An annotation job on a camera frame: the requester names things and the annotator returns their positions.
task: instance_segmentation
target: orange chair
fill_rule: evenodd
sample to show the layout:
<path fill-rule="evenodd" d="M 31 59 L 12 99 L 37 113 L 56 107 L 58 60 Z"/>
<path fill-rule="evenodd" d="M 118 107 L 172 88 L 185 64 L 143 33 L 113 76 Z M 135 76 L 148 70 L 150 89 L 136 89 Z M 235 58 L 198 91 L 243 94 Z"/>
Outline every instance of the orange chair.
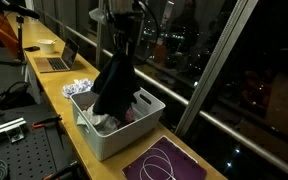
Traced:
<path fill-rule="evenodd" d="M 6 28 L 9 29 L 7 32 L 9 33 L 10 36 L 12 36 L 13 38 L 17 39 L 14 31 L 12 30 L 12 27 L 11 27 L 10 23 L 5 18 L 5 16 L 3 16 L 3 14 L 1 14 L 1 13 L 0 13 L 0 23 L 2 23 Z"/>
<path fill-rule="evenodd" d="M 18 40 L 9 35 L 10 29 L 0 23 L 0 41 L 11 52 L 15 59 L 18 57 Z"/>

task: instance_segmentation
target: black cloth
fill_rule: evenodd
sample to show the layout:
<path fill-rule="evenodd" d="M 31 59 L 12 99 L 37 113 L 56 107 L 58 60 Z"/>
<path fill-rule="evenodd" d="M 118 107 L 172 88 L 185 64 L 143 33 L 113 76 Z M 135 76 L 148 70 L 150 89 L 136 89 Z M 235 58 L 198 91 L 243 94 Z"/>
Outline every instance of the black cloth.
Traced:
<path fill-rule="evenodd" d="M 136 83 L 135 71 L 131 59 L 118 50 L 95 79 L 92 92 L 99 94 L 93 112 L 98 115 L 109 114 L 120 121 L 131 103 L 136 103 L 133 94 L 140 90 Z"/>

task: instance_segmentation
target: laptop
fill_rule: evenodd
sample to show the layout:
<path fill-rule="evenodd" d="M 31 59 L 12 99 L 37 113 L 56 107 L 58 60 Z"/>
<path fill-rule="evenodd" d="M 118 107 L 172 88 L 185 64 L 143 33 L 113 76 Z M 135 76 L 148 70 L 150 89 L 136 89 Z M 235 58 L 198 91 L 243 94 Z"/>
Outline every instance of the laptop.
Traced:
<path fill-rule="evenodd" d="M 40 73 L 69 71 L 72 69 L 79 46 L 67 38 L 62 57 L 34 58 Z"/>

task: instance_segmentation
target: wooden desk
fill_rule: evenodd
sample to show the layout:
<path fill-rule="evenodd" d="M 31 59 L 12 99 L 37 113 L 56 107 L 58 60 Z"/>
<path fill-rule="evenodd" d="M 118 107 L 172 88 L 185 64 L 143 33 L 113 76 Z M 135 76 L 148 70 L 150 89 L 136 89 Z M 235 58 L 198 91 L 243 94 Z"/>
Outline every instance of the wooden desk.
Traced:
<path fill-rule="evenodd" d="M 16 14 L 11 14 L 8 16 L 8 20 L 11 23 L 13 30 L 17 33 L 15 17 Z M 53 54 L 52 56 L 59 56 L 64 47 L 64 42 L 39 21 L 25 18 L 25 22 L 23 24 L 23 47 L 37 45 L 36 40 L 42 38 L 58 40 L 55 45 L 55 50 L 57 53 Z M 185 145 L 179 138 L 177 138 L 161 124 L 158 124 L 154 130 L 147 133 L 142 138 L 138 139 L 136 142 L 127 146 L 107 160 L 102 162 L 98 161 L 74 123 L 70 100 L 64 98 L 61 93 L 62 87 L 66 84 L 74 83 L 74 79 L 89 78 L 90 80 L 95 80 L 99 74 L 98 70 L 90 65 L 83 57 L 78 55 L 72 71 L 41 74 L 37 71 L 33 58 L 45 57 L 46 55 L 41 54 L 40 51 L 25 52 L 25 54 L 29 61 L 29 67 L 35 72 L 55 111 L 58 114 L 61 114 L 64 128 L 66 129 L 66 132 L 70 137 L 88 175 L 92 179 L 125 179 L 125 177 L 122 175 L 122 169 L 134 161 L 142 152 L 144 152 L 163 135 L 166 135 L 183 150 L 189 153 L 193 158 L 195 158 L 199 164 L 207 170 L 207 179 L 225 179 L 224 176 L 222 176 L 204 159 L 197 155 L 192 149 Z"/>

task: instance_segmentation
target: white plastic bin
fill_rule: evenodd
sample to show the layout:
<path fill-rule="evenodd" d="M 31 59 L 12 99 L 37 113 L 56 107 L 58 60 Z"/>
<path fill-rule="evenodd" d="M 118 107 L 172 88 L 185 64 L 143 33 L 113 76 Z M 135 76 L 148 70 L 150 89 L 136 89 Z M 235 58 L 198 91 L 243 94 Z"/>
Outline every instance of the white plastic bin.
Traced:
<path fill-rule="evenodd" d="M 75 124 L 77 124 L 78 116 L 85 121 L 85 125 L 77 125 L 80 133 L 85 141 L 100 161 L 110 157 L 120 149 L 124 148 L 131 142 L 135 141 L 151 129 L 153 129 L 165 104 L 155 98 L 153 95 L 141 89 L 134 94 L 137 100 L 136 104 L 132 104 L 135 122 L 124 126 L 109 135 L 101 135 L 86 120 L 83 110 L 87 110 L 96 100 L 98 95 L 93 92 L 84 92 L 71 96 L 73 105 L 73 115 Z"/>

